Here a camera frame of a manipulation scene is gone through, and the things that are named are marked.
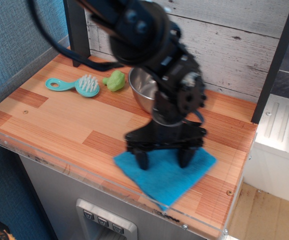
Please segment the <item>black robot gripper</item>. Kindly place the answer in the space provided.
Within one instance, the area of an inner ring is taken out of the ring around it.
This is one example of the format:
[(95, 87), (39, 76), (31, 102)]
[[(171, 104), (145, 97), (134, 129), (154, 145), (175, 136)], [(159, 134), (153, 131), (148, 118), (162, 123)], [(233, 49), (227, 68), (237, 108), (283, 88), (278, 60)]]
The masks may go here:
[(179, 149), (179, 166), (186, 168), (196, 151), (203, 146), (206, 133), (199, 122), (184, 120), (174, 125), (162, 125), (152, 119), (125, 135), (126, 148), (134, 154), (142, 170), (149, 168), (146, 152), (164, 149)]

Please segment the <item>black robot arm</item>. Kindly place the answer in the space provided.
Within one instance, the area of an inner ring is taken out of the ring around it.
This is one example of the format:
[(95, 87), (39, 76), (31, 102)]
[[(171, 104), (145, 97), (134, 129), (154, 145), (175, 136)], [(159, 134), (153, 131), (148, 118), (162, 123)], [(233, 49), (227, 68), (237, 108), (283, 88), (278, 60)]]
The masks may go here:
[(204, 106), (202, 72), (180, 43), (181, 32), (165, 10), (147, 0), (82, 0), (92, 20), (108, 35), (119, 63), (140, 68), (157, 84), (151, 121), (125, 136), (127, 150), (141, 169), (149, 167), (147, 153), (177, 149), (184, 168), (203, 145), (206, 130), (187, 115)]

